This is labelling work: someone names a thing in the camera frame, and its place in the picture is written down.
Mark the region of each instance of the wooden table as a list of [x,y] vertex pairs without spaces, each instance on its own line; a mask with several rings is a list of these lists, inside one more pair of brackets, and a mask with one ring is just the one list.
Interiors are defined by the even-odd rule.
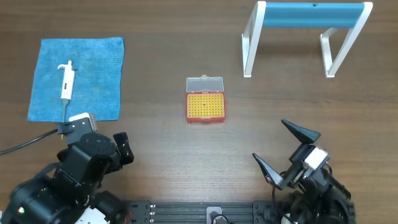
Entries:
[[[351,191],[358,223],[398,218],[398,2],[373,12],[336,78],[326,79],[320,29],[264,29],[252,78],[243,78],[241,33],[255,1],[114,0],[0,2],[0,146],[54,128],[27,122],[43,38],[124,37],[119,121],[100,133],[126,131],[133,164],[105,177],[103,190],[154,202],[269,200],[252,152],[278,171],[299,142],[280,119],[322,133],[334,176]],[[336,54],[344,34],[331,41]],[[187,124],[187,77],[222,76],[226,121]],[[0,209],[12,189],[57,160],[51,136],[0,157]],[[278,192],[281,199],[287,191]]]

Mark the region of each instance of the blue paper towel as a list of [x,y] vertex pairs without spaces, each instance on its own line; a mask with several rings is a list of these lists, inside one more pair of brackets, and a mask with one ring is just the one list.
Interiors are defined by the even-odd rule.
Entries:
[[37,61],[28,121],[62,121],[61,86],[64,70],[58,65],[72,60],[75,72],[70,116],[89,112],[96,120],[117,120],[123,38],[43,39]]

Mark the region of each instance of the white frame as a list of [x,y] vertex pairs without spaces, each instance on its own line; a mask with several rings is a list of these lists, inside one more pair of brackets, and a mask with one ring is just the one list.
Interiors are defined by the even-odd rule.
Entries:
[[[254,6],[254,9],[250,15],[249,22],[242,34],[242,55],[243,55],[243,77],[251,77],[253,69],[254,58],[256,56],[257,46],[259,43],[262,24],[264,22],[264,16],[266,13],[267,3],[265,1],[258,1]],[[333,35],[338,29],[330,28],[326,32],[320,35],[323,66],[325,68],[325,75],[327,78],[334,78],[335,74],[347,56],[348,51],[356,40],[357,36],[361,32],[365,25],[371,11],[373,3],[364,2],[364,10],[358,21],[353,28],[348,29],[347,36],[343,42],[334,61],[331,59],[329,37]]]

